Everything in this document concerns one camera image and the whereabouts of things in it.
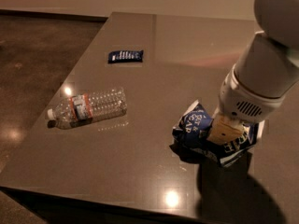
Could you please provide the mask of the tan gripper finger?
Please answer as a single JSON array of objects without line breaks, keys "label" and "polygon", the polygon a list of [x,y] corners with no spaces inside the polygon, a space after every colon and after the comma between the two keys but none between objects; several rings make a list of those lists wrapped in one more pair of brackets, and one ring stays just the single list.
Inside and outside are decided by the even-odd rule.
[{"label": "tan gripper finger", "polygon": [[234,141],[244,132],[243,122],[239,119],[231,119],[222,113],[217,113],[212,121],[212,126],[207,140],[216,145],[222,146]]}]

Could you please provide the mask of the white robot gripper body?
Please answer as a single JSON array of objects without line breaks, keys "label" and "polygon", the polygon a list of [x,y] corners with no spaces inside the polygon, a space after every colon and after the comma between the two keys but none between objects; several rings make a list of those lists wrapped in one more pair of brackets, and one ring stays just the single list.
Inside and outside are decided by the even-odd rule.
[{"label": "white robot gripper body", "polygon": [[236,78],[232,68],[221,84],[219,110],[230,119],[259,123],[277,110],[284,97],[266,98],[246,89]]}]

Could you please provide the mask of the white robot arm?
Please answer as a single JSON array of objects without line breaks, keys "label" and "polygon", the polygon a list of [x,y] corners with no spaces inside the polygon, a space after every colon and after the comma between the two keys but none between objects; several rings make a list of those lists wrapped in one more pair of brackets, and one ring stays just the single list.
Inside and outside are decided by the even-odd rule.
[{"label": "white robot arm", "polygon": [[279,108],[299,80],[299,0],[254,0],[261,30],[224,79],[207,140],[224,145]]}]

